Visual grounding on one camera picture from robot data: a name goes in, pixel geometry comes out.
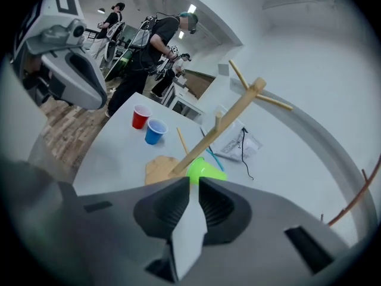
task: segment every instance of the red plastic cup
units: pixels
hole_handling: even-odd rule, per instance
[[[135,105],[133,107],[132,127],[142,129],[151,115],[152,111],[147,106]]]

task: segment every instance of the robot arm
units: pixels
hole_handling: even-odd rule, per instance
[[[105,81],[83,49],[85,29],[78,0],[42,0],[24,20],[14,39],[13,66],[25,80],[29,56],[40,59],[40,70],[24,83],[37,105],[52,95],[86,109],[104,106]]]

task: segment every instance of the man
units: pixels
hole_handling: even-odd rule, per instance
[[[107,17],[106,21],[103,24],[98,25],[101,31],[94,39],[94,42],[90,47],[89,54],[92,56],[92,58],[95,59],[99,67],[101,66],[103,60],[106,44],[110,41],[106,37],[107,30],[113,24],[116,24],[116,22],[121,21],[122,17],[120,12],[123,10],[124,6],[124,3],[117,3],[115,6],[111,8],[113,12]]]
[[[182,54],[182,57],[173,64],[172,69],[169,69],[167,71],[164,78],[160,82],[158,82],[156,86],[154,86],[150,93],[161,98],[163,96],[163,91],[166,89],[166,87],[171,85],[172,79],[175,76],[177,76],[178,73],[181,73],[183,71],[184,61],[188,61],[190,60],[190,58],[191,57],[188,53]]]
[[[167,48],[167,44],[178,28],[191,31],[197,22],[197,16],[192,13],[181,13],[156,22],[147,46],[132,55],[124,79],[108,104],[106,116],[112,116],[135,92],[143,93],[148,74],[155,72],[161,55],[166,55],[170,60],[177,57]]]

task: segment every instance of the black shirt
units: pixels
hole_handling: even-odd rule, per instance
[[[159,35],[165,45],[169,43],[173,35],[177,32],[180,25],[180,18],[167,17],[158,20],[152,29],[151,37],[155,34]],[[159,62],[162,52],[157,50],[149,42],[145,49],[141,52],[140,61],[144,68],[156,65]]]
[[[108,22],[110,24],[108,27],[111,27],[113,24],[116,24],[116,22],[118,22],[118,14],[117,13],[111,13],[110,15],[108,15],[105,23],[106,22]],[[96,38],[102,39],[102,38],[106,37],[108,27],[106,29],[102,29]]]

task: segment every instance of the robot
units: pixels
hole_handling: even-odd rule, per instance
[[[50,96],[85,109],[106,103],[102,73],[82,48],[85,29],[78,0],[42,0],[25,18],[14,39],[13,68],[37,105]],[[42,65],[26,75],[31,58]]]
[[[42,0],[26,18],[12,65],[36,105],[49,96],[87,109],[105,104],[102,74],[82,49],[84,30],[78,0]],[[28,55],[40,67],[26,76]],[[17,235],[66,284],[326,285],[358,253],[283,197],[200,178],[207,233],[180,278],[172,236],[189,204],[189,178],[78,197],[28,163],[2,167],[1,194]]]

